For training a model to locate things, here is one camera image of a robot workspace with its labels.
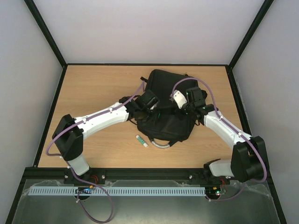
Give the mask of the white green glue stick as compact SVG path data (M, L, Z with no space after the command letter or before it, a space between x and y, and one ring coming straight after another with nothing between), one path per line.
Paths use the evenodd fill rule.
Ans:
M144 147L148 147L149 145L146 143L146 141L140 136L140 135L136 135L135 136L136 139L144 146Z

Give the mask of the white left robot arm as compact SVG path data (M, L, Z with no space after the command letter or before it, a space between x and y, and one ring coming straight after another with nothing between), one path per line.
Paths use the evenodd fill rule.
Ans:
M67 114L52 135L53 143L68 166L81 176L90 169L83 156L85 139L114 124L131 119L145 121L158 103L159 98L147 90L142 95L123 97L108 108L89 115L73 118Z

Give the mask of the black student bag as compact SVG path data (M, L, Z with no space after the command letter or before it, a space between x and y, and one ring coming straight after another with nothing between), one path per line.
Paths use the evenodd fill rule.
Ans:
M196 119L181 113L170 98L175 90L185 94L187 89L194 87L199 87L198 82L188 75L158 69L150 73L145 89L151 90L159 98L156 109L161 114L155 123L137 122L137 129L146 135L155 147L166 149L189 138ZM206 100L207 92L201 91Z

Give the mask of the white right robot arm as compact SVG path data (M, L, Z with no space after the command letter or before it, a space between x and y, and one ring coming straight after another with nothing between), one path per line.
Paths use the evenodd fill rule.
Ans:
M240 182L266 180L267 156L261 137L245 133L228 121L215 105L207 105L199 87L189 88L185 94L175 90L173 99L179 109L214 131L232 150L230 160L219 159L207 164L204 171L207 182L213 183L220 176L233 177Z

